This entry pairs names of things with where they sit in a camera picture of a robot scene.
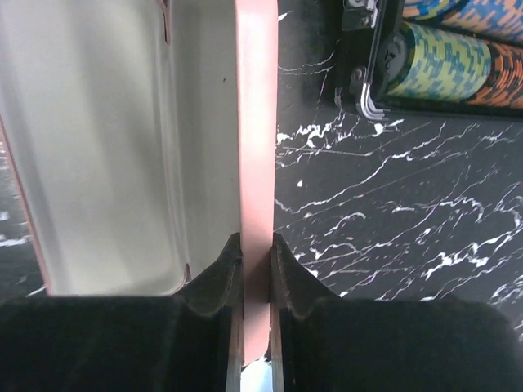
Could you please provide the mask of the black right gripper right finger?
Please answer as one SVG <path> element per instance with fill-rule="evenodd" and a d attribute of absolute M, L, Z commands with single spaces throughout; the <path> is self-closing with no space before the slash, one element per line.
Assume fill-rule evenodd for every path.
<path fill-rule="evenodd" d="M 493 307 L 343 299 L 295 259 L 270 251 L 276 391 L 519 391 L 522 346 Z"/>

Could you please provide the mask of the pink glasses case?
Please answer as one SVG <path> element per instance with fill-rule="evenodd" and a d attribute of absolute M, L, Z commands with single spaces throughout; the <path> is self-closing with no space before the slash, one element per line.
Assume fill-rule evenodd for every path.
<path fill-rule="evenodd" d="M 270 334 L 275 1 L 4 1 L 1 137 L 47 291 L 167 295 L 233 233 Z"/>

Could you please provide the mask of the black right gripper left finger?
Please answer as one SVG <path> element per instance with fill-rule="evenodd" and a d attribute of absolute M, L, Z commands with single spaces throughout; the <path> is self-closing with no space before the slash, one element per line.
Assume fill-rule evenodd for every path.
<path fill-rule="evenodd" d="M 1 305 L 4 391 L 237 391 L 240 237 L 169 296 L 49 296 Z"/>

